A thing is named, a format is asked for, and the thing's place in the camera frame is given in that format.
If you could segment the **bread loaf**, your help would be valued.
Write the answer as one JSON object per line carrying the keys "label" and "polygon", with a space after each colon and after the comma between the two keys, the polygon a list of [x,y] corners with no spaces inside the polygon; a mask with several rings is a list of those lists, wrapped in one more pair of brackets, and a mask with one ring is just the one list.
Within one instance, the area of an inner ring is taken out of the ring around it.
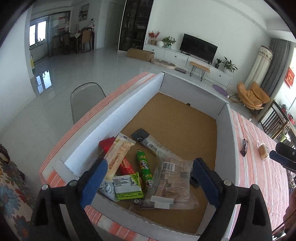
{"label": "bread loaf", "polygon": [[265,143],[257,141],[257,148],[258,148],[260,157],[263,160],[267,160],[269,158],[269,153],[270,153],[269,147]]}

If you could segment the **black chocolate bar wrapper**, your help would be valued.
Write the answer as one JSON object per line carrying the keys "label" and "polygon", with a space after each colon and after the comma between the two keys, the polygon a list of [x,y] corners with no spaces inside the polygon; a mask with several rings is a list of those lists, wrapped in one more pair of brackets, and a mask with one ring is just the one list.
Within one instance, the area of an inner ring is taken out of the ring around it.
{"label": "black chocolate bar wrapper", "polygon": [[245,157],[248,150],[248,140],[243,139],[242,148],[240,150],[240,154]]}

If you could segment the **clear bag of wafers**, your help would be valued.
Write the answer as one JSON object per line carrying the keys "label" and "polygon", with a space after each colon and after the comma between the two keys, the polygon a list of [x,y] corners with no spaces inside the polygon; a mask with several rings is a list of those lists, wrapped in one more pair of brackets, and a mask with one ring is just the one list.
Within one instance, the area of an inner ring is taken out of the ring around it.
{"label": "clear bag of wafers", "polygon": [[199,202],[190,191],[193,162],[162,149],[156,152],[156,157],[153,185],[146,193],[143,206],[176,210],[198,208]]}

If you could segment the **green white snack packet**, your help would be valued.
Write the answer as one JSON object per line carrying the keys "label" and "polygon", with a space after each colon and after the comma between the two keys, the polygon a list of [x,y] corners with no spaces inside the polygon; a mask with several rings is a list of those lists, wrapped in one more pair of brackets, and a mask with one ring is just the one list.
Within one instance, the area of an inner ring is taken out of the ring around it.
{"label": "green white snack packet", "polygon": [[99,192],[114,202],[144,197],[138,172],[114,176],[111,182],[103,181]]}

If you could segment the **beige long cracker packet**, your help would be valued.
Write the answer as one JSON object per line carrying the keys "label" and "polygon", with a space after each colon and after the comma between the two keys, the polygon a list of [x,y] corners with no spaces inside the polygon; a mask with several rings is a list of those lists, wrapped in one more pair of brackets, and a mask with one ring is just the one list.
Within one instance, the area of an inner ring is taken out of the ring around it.
{"label": "beige long cracker packet", "polygon": [[108,152],[104,156],[108,163],[108,170],[104,177],[104,180],[112,182],[112,178],[117,172],[121,162],[125,158],[126,154],[132,146],[135,145],[135,141],[126,135],[119,133],[115,138],[115,141],[109,148]]}

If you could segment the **dark cookie roll package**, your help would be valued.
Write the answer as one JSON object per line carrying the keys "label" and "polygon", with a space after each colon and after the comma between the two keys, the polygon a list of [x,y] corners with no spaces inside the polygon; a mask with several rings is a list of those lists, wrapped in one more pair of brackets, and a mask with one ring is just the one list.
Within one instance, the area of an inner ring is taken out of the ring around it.
{"label": "dark cookie roll package", "polygon": [[140,142],[143,146],[148,148],[155,155],[160,152],[173,154],[173,152],[169,148],[158,142],[152,135],[150,135],[143,128],[139,128],[138,130],[136,130],[134,133],[131,134],[131,137],[135,141]]}

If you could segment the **dark wooden dining chair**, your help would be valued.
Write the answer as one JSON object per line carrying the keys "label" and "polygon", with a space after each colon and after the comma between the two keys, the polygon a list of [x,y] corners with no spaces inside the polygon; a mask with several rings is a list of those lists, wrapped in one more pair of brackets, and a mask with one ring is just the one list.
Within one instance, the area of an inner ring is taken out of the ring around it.
{"label": "dark wooden dining chair", "polygon": [[292,131],[290,120],[274,100],[263,117],[260,118],[259,123],[263,131],[272,139],[279,140],[280,137],[287,139],[285,133],[289,134]]}

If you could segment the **orange lounge chair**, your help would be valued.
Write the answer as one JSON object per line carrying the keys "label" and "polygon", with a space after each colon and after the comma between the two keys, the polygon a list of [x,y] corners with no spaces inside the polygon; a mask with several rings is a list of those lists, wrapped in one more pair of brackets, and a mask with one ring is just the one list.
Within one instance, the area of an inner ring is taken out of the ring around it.
{"label": "orange lounge chair", "polygon": [[233,102],[242,103],[249,110],[250,118],[256,116],[270,101],[269,95],[256,82],[252,82],[249,89],[242,82],[238,83],[237,93],[229,98]]}

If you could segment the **red snack box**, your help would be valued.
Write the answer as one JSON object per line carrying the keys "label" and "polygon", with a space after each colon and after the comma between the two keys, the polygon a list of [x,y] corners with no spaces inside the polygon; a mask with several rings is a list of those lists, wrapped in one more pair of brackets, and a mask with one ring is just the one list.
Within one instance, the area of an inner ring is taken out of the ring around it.
{"label": "red snack box", "polygon": [[112,180],[119,170],[121,175],[135,174],[130,162],[125,157],[135,141],[119,133],[117,137],[110,137],[99,142],[99,147],[103,150],[104,159],[108,162],[108,170],[105,178]]}

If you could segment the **grey curtain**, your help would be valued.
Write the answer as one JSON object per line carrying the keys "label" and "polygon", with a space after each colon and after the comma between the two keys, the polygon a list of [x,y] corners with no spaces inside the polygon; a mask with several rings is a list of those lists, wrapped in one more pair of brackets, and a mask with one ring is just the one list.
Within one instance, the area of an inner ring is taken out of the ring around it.
{"label": "grey curtain", "polygon": [[268,96],[271,96],[286,64],[290,41],[272,38],[269,49],[273,52],[273,58],[260,87]]}

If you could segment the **small dark potted plant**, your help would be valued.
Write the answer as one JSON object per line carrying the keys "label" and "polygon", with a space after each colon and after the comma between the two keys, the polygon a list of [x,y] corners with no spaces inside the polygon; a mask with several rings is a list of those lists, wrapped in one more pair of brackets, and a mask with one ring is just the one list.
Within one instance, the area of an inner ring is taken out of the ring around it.
{"label": "small dark potted plant", "polygon": [[215,68],[218,69],[220,64],[222,63],[222,60],[220,58],[216,58]]}

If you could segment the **green chips tube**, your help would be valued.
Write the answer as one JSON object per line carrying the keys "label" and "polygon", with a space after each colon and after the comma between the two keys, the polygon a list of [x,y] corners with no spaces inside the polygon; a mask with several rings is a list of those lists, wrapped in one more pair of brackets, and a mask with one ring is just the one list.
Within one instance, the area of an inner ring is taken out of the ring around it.
{"label": "green chips tube", "polygon": [[152,172],[147,161],[147,157],[145,153],[141,150],[137,150],[136,157],[139,165],[140,177],[144,183],[145,189],[149,190],[153,187],[154,183],[152,180]]}

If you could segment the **beige floor cushion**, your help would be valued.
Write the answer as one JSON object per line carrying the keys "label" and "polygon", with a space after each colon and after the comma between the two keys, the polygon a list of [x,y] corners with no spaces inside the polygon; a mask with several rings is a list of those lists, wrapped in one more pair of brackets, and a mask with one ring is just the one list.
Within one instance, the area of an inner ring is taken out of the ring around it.
{"label": "beige floor cushion", "polygon": [[152,64],[154,64],[156,66],[160,66],[160,67],[171,69],[171,70],[175,70],[176,67],[177,67],[174,63],[170,63],[168,61],[157,59],[157,58],[153,58],[150,61],[150,63],[152,63]]}

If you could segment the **green plant white pot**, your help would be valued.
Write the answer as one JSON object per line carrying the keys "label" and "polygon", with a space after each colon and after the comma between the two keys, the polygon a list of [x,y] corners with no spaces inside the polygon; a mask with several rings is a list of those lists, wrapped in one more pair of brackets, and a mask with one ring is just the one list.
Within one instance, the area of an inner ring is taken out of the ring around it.
{"label": "green plant white pot", "polygon": [[156,45],[158,47],[164,47],[164,48],[170,49],[171,46],[175,43],[176,43],[176,39],[171,36],[168,36],[168,37],[164,37],[162,40],[157,41]]}

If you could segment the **black glass display cabinet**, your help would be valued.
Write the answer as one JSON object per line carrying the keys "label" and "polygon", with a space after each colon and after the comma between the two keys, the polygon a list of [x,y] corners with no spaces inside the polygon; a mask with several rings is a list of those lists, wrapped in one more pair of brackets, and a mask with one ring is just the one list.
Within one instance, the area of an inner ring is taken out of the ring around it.
{"label": "black glass display cabinet", "polygon": [[154,0],[127,0],[119,34],[119,51],[143,49]]}

